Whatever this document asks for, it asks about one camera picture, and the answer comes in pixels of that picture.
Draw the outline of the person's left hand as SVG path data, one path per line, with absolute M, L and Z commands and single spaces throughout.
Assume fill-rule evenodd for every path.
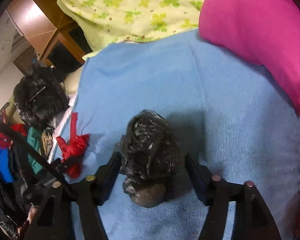
M 34 216 L 36 215 L 38 209 L 39 209 L 39 206 L 32 205 L 30 207 L 29 213 L 27 216 L 27 220 L 24 222 L 23 226 L 18 228 L 18 233 L 19 233 L 18 239 L 24 239 L 25 233 L 26 233 L 28 227 L 30 226 Z

